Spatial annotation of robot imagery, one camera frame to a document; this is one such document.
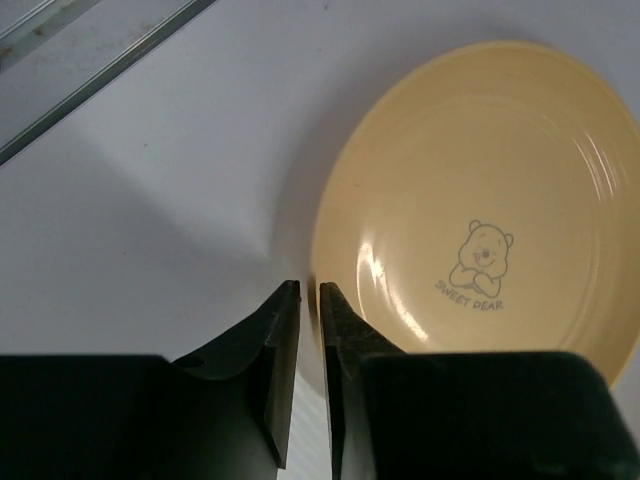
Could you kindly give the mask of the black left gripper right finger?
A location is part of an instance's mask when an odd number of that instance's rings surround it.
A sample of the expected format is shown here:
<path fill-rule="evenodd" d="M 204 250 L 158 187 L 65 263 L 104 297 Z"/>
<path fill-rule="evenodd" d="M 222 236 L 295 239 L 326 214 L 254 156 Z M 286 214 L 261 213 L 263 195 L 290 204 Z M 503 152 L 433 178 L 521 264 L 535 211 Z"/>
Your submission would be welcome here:
<path fill-rule="evenodd" d="M 401 351 L 319 288 L 336 479 L 635 479 L 608 386 L 562 351 Z"/>

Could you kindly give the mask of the yellow round plastic plate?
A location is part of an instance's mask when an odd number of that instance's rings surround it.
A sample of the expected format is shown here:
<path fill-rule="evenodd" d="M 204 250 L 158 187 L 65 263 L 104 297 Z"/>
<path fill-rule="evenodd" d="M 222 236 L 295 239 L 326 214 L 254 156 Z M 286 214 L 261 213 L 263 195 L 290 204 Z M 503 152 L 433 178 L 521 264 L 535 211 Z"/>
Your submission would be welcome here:
<path fill-rule="evenodd" d="M 366 114 L 310 270 L 408 352 L 563 350 L 614 384 L 639 338 L 639 129 L 572 57 L 492 41 Z"/>

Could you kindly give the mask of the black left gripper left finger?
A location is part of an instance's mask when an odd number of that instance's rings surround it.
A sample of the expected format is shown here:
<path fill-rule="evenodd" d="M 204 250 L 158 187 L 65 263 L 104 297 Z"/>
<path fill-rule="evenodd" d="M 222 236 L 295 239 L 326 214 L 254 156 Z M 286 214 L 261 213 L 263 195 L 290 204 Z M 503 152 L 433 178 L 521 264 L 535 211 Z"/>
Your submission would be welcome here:
<path fill-rule="evenodd" d="M 169 361 L 5 355 L 5 479 L 274 479 L 287 461 L 300 285 Z"/>

